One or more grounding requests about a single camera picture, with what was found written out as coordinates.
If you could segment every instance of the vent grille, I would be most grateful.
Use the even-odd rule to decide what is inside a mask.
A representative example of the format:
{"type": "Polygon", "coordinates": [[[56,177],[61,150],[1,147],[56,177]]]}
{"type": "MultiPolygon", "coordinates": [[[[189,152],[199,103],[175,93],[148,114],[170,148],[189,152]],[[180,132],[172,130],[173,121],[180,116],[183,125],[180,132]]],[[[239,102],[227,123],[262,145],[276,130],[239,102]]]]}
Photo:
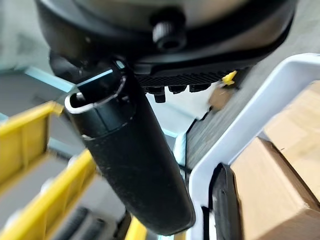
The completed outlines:
{"type": "Polygon", "coordinates": [[[136,78],[142,87],[197,85],[217,82],[231,72],[232,70],[156,77],[149,75],[137,75],[136,78]]]}

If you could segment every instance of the cardboard box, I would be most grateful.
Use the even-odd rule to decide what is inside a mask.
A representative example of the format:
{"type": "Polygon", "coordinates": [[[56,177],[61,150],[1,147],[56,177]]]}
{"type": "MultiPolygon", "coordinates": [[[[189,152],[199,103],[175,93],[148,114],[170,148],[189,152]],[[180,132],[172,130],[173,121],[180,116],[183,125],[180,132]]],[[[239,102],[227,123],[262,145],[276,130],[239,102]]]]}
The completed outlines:
{"type": "Polygon", "coordinates": [[[320,200],[320,81],[315,81],[264,128],[320,200]]]}
{"type": "Polygon", "coordinates": [[[318,240],[320,208],[286,160],[259,138],[231,165],[244,240],[318,240]]]}
{"type": "Polygon", "coordinates": [[[209,98],[209,104],[213,107],[213,109],[220,111],[229,102],[233,93],[233,89],[220,88],[217,86],[209,98]]]}

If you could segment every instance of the black cable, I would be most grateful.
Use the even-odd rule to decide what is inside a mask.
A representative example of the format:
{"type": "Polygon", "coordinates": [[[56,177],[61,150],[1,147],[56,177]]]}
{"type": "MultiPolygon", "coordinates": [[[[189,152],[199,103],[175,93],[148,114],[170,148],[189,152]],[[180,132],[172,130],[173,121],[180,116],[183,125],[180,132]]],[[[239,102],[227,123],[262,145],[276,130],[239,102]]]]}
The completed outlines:
{"type": "Polygon", "coordinates": [[[88,213],[88,208],[78,207],[71,215],[68,222],[64,225],[63,229],[52,240],[69,240],[80,228],[81,224],[88,216],[88,213]]]}
{"type": "Polygon", "coordinates": [[[90,224],[80,240],[97,240],[105,228],[106,222],[101,218],[96,218],[90,224]]]}

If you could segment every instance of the black handle tube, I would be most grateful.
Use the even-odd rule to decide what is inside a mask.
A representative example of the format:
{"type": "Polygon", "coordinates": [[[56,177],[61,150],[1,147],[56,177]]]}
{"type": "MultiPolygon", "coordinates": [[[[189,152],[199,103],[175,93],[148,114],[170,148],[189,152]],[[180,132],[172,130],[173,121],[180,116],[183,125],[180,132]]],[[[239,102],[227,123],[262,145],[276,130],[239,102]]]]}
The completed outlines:
{"type": "Polygon", "coordinates": [[[65,106],[103,176],[145,227],[168,236],[195,223],[179,166],[135,78],[123,77],[99,102],[79,103],[74,94],[65,106]]]}

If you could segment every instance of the yellow plastic crate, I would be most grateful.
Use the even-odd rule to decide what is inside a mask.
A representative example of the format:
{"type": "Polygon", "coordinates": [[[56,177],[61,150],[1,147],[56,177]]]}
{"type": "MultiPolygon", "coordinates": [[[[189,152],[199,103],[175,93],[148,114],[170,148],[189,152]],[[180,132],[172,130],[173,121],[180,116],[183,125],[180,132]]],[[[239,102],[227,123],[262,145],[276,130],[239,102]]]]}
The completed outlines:
{"type": "Polygon", "coordinates": [[[50,115],[62,110],[51,101],[0,123],[0,194],[45,159],[50,115]]]}
{"type": "MultiPolygon", "coordinates": [[[[59,115],[62,111],[61,105],[48,102],[0,125],[0,194],[45,159],[50,115],[59,115]]],[[[49,240],[95,175],[96,164],[85,150],[0,233],[0,240],[49,240]]],[[[147,229],[133,217],[125,240],[145,240],[146,236],[147,229]]]]}

